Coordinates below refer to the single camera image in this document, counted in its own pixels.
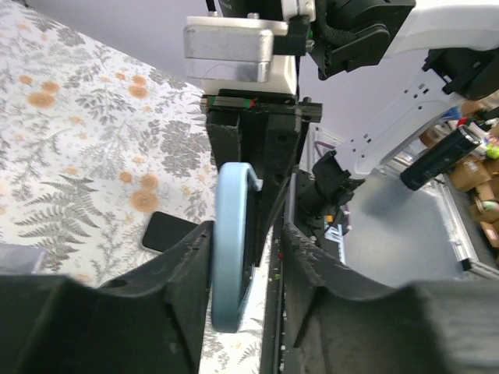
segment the white wall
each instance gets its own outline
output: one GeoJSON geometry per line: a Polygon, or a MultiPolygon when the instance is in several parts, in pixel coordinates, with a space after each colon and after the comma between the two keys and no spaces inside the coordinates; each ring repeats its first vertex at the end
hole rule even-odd
{"type": "MultiPolygon", "coordinates": [[[[187,16],[204,16],[204,0],[29,0],[37,11],[175,76],[185,77],[182,30],[187,16]]],[[[381,65],[321,82],[304,58],[302,96],[324,104],[321,127],[339,139],[362,132],[422,66],[425,52],[409,52],[381,65]]]]}

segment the black cylinder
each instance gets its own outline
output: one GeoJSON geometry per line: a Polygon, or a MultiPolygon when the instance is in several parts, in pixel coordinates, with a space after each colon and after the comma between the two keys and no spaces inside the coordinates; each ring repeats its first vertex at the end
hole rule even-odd
{"type": "Polygon", "coordinates": [[[443,138],[400,174],[400,179],[412,191],[445,173],[456,162],[481,144],[482,140],[468,127],[461,126],[443,138]]]}

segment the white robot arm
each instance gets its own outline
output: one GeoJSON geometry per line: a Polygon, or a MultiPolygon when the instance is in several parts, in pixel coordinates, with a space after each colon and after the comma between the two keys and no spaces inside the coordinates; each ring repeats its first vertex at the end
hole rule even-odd
{"type": "MultiPolygon", "coordinates": [[[[384,58],[416,49],[495,50],[499,48],[498,19],[496,0],[418,0],[384,58]]],[[[412,84],[373,118],[369,130],[337,148],[336,160],[342,169],[354,179],[365,178],[435,118],[460,105],[465,99],[457,93],[445,93],[447,84],[432,69],[421,70],[412,84]]]]}
{"type": "MultiPolygon", "coordinates": [[[[282,0],[281,3],[284,19],[291,19],[293,16],[316,18],[316,9],[311,1],[303,0],[300,6],[297,6],[294,1],[282,0]]],[[[464,65],[469,63],[469,58],[475,57],[470,56],[472,55],[470,50],[487,53],[487,51],[499,48],[498,19],[498,0],[442,0],[438,2],[418,0],[382,58],[390,58],[397,53],[411,50],[449,51],[450,48],[464,48],[462,54],[456,52],[453,58],[463,60],[461,62],[463,70],[471,70],[460,72],[461,75],[473,76],[483,69],[484,62],[476,60],[475,66],[465,68],[464,65]]],[[[284,22],[260,19],[190,17],[189,30],[195,30],[194,25],[211,25],[214,29],[217,26],[220,28],[256,27],[262,30],[273,30],[275,35],[282,35],[288,31],[288,25],[284,22]]],[[[219,45],[225,45],[225,37],[222,33],[219,35],[221,44],[213,40],[210,48],[216,50],[219,45]]],[[[230,60],[230,54],[233,51],[220,48],[217,55],[222,57],[211,65],[206,63],[204,56],[200,55],[199,48],[189,46],[189,37],[190,35],[187,34],[188,73],[196,78],[208,78],[203,79],[203,87],[207,94],[216,95],[220,89],[295,93],[295,60],[291,56],[275,55],[271,64],[267,62],[269,76],[268,79],[264,79],[265,82],[241,82],[237,77],[228,76],[226,61],[220,64],[222,59],[230,60]]],[[[447,75],[452,75],[452,73],[449,71],[447,74],[446,68],[442,72],[436,72],[432,69],[435,62],[432,63],[429,60],[427,66],[424,69],[421,68],[412,84],[407,86],[380,115],[373,118],[367,130],[347,139],[337,147],[335,159],[341,169],[350,174],[351,179],[364,179],[378,164],[389,161],[405,144],[415,139],[428,125],[434,123],[436,118],[465,100],[462,92],[456,93],[455,90],[449,89],[451,78],[447,75]]],[[[455,67],[449,66],[449,69],[455,70],[455,67]]],[[[489,87],[483,88],[484,92],[475,92],[473,95],[478,94],[483,97],[498,88],[499,83],[491,81],[489,87]]]]}

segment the black metal bracket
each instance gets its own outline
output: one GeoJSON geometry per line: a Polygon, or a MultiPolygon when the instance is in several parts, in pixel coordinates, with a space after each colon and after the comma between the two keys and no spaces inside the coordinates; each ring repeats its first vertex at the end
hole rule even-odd
{"type": "Polygon", "coordinates": [[[308,52],[306,42],[310,38],[310,18],[297,16],[289,20],[288,33],[274,36],[274,55],[304,56],[308,52]]]}
{"type": "Polygon", "coordinates": [[[447,84],[444,92],[456,92],[468,100],[479,100],[499,90],[499,48],[474,51],[448,48],[430,51],[423,71],[432,69],[447,84]]]}
{"type": "MultiPolygon", "coordinates": [[[[294,224],[284,225],[280,243],[285,336],[292,342],[285,350],[293,351],[301,372],[499,370],[490,366],[495,350],[489,340],[497,339],[497,282],[424,282],[394,290],[344,266],[294,224]]],[[[272,327],[266,324],[264,339],[277,336],[272,327]]]]}
{"type": "Polygon", "coordinates": [[[254,217],[255,261],[260,265],[265,238],[284,202],[293,168],[299,163],[310,122],[319,122],[322,105],[292,95],[221,90],[203,97],[206,128],[217,168],[248,162],[264,181],[254,217]]]}
{"type": "Polygon", "coordinates": [[[310,183],[298,198],[300,210],[310,217],[322,217],[333,208],[333,224],[341,219],[340,207],[350,201],[355,189],[364,183],[364,180],[351,179],[338,165],[335,154],[334,150],[326,152],[313,166],[314,183],[310,183]]]}
{"type": "Polygon", "coordinates": [[[319,68],[319,79],[362,66],[377,65],[416,2],[414,0],[317,0],[317,21],[313,23],[315,45],[310,56],[319,68]],[[341,35],[352,41],[334,45],[341,35]]]}
{"type": "Polygon", "coordinates": [[[490,111],[477,111],[477,113],[475,113],[473,117],[476,117],[480,121],[489,121],[491,119],[499,118],[499,107],[494,108],[490,111]]]}
{"type": "Polygon", "coordinates": [[[197,373],[212,225],[100,289],[63,276],[0,277],[0,372],[197,373]]]}

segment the black smartphone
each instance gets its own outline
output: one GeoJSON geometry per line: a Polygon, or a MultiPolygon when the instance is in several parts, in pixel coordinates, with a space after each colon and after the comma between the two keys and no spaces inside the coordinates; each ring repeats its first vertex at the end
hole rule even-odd
{"type": "Polygon", "coordinates": [[[150,216],[146,232],[142,237],[142,246],[151,251],[163,253],[184,239],[196,226],[197,224],[170,214],[154,212],[150,216]]]}

